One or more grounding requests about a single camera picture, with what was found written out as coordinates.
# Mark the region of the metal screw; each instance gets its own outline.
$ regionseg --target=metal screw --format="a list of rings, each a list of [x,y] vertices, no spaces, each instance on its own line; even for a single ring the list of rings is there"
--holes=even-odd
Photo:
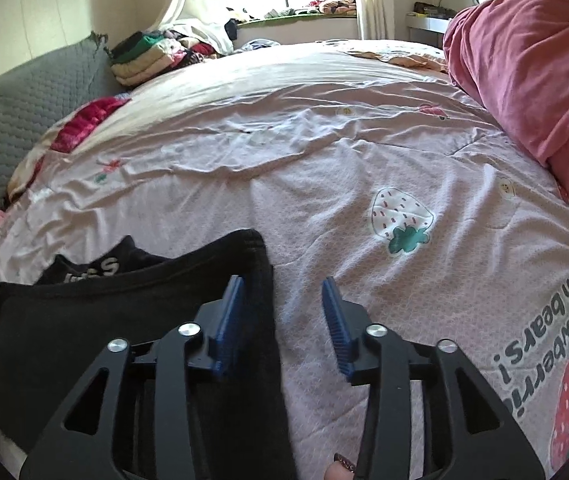
[[[452,354],[458,349],[458,345],[450,339],[442,339],[438,341],[438,349],[445,354]]]
[[[110,352],[121,352],[122,350],[126,350],[128,346],[129,343],[124,339],[114,339],[110,341],[106,347],[109,348]]]
[[[382,325],[373,324],[367,327],[367,333],[373,337],[385,337],[387,332],[389,331]]]
[[[196,323],[184,323],[184,325],[181,325],[180,328],[178,328],[178,332],[184,336],[196,335],[200,332],[200,325]]]

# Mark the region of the bed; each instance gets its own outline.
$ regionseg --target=bed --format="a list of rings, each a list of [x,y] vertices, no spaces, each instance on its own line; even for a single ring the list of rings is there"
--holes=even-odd
[[[357,456],[368,397],[338,373],[326,276],[405,339],[457,341],[551,478],[569,459],[569,200],[444,65],[402,42],[337,42],[161,76],[71,154],[46,153],[0,224],[0,282],[31,285],[56,254],[90,262],[125,235],[176,257],[255,229],[299,478]],[[8,471],[24,458],[0,431]]]

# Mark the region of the blue rubber tip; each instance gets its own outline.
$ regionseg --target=blue rubber tip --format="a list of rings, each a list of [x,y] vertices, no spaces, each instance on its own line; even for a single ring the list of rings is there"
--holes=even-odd
[[[357,341],[351,338],[347,320],[342,311],[342,297],[333,278],[322,282],[322,309],[324,310],[333,350],[340,372],[351,380],[354,374],[354,360]]]
[[[215,346],[213,373],[221,378],[234,363],[245,318],[248,315],[244,280],[232,276],[222,297],[222,318],[211,341]]]

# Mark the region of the gray quilted fabric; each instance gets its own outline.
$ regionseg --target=gray quilted fabric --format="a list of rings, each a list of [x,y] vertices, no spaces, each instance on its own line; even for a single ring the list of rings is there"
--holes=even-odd
[[[0,76],[0,205],[16,166],[50,126],[122,91],[94,34]]]

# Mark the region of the windowsill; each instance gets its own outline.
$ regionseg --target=windowsill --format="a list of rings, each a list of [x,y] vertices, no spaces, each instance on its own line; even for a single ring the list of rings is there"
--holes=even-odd
[[[352,18],[356,19],[357,16],[346,16],[344,14],[294,14],[293,16],[280,16],[279,18],[266,18],[264,20],[254,20],[253,22],[239,23],[238,28],[253,28],[253,27],[274,27],[277,25],[286,25],[287,23],[294,22],[308,22],[311,20],[324,20],[335,18]]]

